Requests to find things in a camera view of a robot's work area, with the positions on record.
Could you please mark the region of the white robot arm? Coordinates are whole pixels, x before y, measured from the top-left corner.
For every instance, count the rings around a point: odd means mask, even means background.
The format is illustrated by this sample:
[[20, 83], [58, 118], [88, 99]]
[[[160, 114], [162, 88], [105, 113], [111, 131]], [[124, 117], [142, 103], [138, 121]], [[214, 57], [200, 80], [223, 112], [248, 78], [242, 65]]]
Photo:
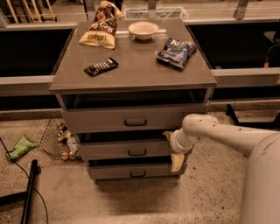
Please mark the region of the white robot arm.
[[240, 224], [280, 224], [280, 132], [220, 124], [213, 115], [187, 115], [180, 129], [164, 133], [171, 146], [171, 171], [183, 156], [208, 138], [248, 156]]

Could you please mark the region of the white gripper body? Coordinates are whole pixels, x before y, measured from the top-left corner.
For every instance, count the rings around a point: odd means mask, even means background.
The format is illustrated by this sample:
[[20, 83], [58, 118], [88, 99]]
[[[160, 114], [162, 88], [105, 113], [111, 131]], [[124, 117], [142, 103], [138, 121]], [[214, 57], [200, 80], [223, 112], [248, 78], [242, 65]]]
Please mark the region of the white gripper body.
[[170, 146], [176, 154], [187, 153], [196, 144], [196, 137], [177, 129], [171, 133]]

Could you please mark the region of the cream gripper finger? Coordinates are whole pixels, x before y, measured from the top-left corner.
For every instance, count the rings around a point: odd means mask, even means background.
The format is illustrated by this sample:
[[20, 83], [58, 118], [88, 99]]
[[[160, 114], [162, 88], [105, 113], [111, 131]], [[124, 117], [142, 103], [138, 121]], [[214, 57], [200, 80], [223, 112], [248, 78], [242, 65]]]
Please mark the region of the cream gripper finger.
[[168, 141], [170, 141], [172, 139], [172, 134], [173, 134], [173, 132], [172, 131], [168, 131], [168, 130], [163, 132], [163, 135], [166, 137], [166, 139]]
[[178, 172], [183, 163], [184, 163], [185, 155], [184, 154], [172, 154], [171, 155], [171, 171], [172, 172]]

